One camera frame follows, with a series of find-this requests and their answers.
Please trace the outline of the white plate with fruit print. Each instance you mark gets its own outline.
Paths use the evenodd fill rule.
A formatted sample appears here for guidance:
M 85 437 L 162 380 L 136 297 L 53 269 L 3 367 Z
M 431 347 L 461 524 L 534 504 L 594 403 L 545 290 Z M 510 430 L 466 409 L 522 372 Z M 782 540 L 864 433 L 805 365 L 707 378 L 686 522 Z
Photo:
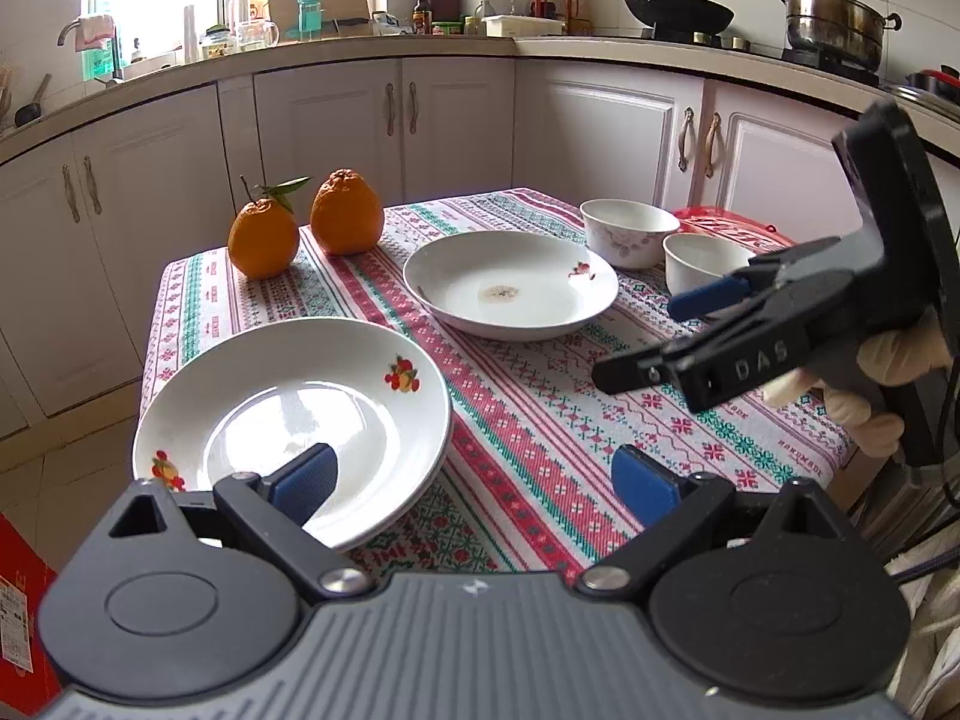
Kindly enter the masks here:
M 239 333 L 176 372 L 146 407 L 132 473 L 208 491 L 231 473 L 268 476 L 329 445 L 337 481 L 304 528 L 345 551 L 423 496 L 451 433 L 443 374 L 402 333 L 343 317 L 285 320 Z

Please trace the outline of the plain white plate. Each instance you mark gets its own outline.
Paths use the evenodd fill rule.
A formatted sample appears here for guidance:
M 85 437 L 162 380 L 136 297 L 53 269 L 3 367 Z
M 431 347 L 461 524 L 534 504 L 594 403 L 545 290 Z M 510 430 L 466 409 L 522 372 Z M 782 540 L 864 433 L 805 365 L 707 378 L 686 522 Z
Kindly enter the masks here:
M 404 265 L 407 288 L 435 319 L 474 337 L 544 341 L 578 332 L 612 307 L 612 266 L 574 242 L 472 231 L 428 242 Z

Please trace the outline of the white kitchen cabinets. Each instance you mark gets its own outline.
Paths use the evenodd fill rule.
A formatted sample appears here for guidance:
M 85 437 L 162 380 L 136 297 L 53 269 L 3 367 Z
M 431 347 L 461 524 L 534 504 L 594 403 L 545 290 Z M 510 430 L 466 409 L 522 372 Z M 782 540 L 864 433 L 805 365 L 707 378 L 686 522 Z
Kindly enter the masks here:
M 530 187 L 715 206 L 796 241 L 859 221 L 830 142 L 868 86 L 623 41 L 363 41 L 158 71 L 2 140 L 5 419 L 140 377 L 163 268 L 224 243 L 245 184 L 331 172 L 389 205 Z

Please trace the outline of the plain white bowl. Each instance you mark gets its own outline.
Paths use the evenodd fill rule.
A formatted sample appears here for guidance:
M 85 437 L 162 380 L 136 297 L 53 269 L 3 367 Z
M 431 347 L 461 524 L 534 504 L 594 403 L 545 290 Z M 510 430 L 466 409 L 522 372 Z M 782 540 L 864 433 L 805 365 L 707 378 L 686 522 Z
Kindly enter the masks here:
M 748 265 L 750 250 L 726 239 L 674 232 L 662 241 L 665 284 L 670 296 L 688 293 Z

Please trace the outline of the white bowl with floral print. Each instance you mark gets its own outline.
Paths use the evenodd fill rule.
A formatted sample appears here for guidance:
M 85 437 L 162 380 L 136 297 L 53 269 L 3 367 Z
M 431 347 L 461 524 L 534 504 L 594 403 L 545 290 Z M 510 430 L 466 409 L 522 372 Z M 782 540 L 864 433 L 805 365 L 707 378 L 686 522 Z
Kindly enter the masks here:
M 579 211 L 587 249 L 620 270 L 661 265 L 664 239 L 680 229 L 670 211 L 633 200 L 586 200 Z

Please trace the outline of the patterned tablecloth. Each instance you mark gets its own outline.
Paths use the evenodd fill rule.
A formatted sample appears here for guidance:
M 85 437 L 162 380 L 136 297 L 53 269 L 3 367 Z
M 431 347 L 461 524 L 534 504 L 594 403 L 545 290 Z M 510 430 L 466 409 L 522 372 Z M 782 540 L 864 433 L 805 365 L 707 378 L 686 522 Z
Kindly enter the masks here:
M 584 245 L 578 211 L 528 188 L 389 208 L 381 239 L 331 257 L 304 236 L 290 268 L 248 280 L 224 250 L 171 263 L 149 337 L 146 407 L 176 372 L 239 333 L 343 317 L 402 333 L 427 351 L 451 397 L 452 433 L 433 483 L 402 517 L 343 551 L 373 577 L 394 571 L 574 575 L 638 533 L 612 486 L 613 454 L 633 445 L 679 475 L 709 472 L 749 493 L 794 476 L 828 483 L 854 455 L 822 401 L 771 408 L 748 394 L 699 415 L 674 387 L 609 397 L 592 366 L 678 337 L 659 270 L 619 278 L 610 309 L 578 332 L 535 343 L 483 340 L 433 317 L 404 280 L 416 249 L 472 231 L 519 231 Z

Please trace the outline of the red cardboard box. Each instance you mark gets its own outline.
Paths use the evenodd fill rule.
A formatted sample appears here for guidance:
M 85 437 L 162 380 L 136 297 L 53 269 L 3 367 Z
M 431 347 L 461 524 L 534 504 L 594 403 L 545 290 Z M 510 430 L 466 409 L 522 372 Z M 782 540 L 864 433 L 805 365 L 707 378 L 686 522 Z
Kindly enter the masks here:
M 36 628 L 39 603 L 57 574 L 4 515 L 0 533 L 0 706 L 3 718 L 31 718 L 60 694 Z

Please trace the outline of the orange with leaf stem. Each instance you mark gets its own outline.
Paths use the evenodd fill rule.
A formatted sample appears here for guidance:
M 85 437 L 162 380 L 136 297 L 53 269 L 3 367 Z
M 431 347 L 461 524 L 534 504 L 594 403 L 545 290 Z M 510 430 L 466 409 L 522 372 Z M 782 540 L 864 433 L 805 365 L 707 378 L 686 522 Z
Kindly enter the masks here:
M 310 180 L 309 176 L 296 177 L 251 190 L 241 176 L 247 203 L 229 229 L 228 257 L 248 280 L 278 277 L 295 260 L 299 227 L 290 195 Z

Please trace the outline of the stainless steel pot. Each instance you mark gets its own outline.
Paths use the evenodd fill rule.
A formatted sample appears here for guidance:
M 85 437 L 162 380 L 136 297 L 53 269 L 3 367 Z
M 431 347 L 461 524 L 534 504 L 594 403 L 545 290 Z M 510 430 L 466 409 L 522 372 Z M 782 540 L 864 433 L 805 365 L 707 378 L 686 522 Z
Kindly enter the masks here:
M 901 16 L 882 15 L 859 0 L 778 0 L 784 5 L 784 55 L 807 64 L 827 62 L 875 73 L 882 62 L 884 37 L 900 31 Z

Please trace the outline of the black wok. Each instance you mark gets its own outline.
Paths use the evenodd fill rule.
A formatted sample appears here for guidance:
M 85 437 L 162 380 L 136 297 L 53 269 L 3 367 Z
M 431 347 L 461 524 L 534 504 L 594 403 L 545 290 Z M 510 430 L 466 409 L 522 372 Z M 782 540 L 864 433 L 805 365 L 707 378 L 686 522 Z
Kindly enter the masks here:
M 675 32 L 719 34 L 731 26 L 734 12 L 713 0 L 625 0 L 643 25 Z

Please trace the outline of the large bumpy orange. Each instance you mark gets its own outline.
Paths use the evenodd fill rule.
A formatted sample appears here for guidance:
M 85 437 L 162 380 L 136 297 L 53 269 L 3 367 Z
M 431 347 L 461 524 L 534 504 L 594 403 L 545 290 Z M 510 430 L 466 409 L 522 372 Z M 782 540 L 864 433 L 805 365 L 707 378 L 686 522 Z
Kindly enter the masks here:
M 364 254 L 381 239 L 384 206 L 358 172 L 337 169 L 314 197 L 309 227 L 325 254 Z

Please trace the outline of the dark sauce bottle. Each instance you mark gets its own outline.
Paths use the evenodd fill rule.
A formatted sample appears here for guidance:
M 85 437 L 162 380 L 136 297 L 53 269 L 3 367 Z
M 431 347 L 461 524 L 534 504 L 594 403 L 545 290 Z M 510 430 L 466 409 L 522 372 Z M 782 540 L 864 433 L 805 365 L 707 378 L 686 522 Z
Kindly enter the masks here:
M 430 36 L 433 32 L 433 12 L 431 11 L 430 0 L 415 0 L 410 23 L 412 23 L 415 34 Z

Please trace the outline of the wooden cutting board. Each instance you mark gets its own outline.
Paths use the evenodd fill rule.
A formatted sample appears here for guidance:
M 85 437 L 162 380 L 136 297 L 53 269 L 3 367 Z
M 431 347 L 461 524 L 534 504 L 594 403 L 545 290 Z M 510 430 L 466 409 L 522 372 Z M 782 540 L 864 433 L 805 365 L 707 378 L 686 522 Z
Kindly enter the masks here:
M 368 0 L 267 0 L 282 43 L 319 37 L 371 36 Z

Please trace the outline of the teal glass jar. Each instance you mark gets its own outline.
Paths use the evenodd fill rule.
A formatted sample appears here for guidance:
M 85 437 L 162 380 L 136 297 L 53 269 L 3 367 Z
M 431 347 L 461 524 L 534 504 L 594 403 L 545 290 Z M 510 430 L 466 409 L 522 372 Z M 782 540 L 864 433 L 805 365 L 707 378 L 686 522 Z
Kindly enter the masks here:
M 317 39 L 322 32 L 322 5 L 320 0 L 296 0 L 298 4 L 298 31 L 301 41 Z

